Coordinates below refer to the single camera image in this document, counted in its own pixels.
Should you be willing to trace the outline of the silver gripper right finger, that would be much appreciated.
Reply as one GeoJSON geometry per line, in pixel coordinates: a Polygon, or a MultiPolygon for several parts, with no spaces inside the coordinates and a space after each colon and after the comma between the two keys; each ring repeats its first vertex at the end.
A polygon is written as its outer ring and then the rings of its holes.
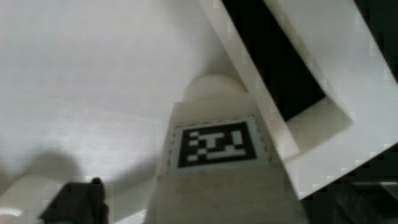
{"type": "Polygon", "coordinates": [[[398,182],[330,184],[302,205],[309,224],[398,224],[398,182]]]}

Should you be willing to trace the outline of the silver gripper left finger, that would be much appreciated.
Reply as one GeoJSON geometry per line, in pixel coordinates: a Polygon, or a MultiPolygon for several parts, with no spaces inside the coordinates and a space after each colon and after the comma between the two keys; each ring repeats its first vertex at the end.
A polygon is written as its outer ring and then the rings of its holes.
{"type": "Polygon", "coordinates": [[[99,178],[89,183],[69,182],[39,216],[44,224],[108,224],[105,185],[99,178]]]}

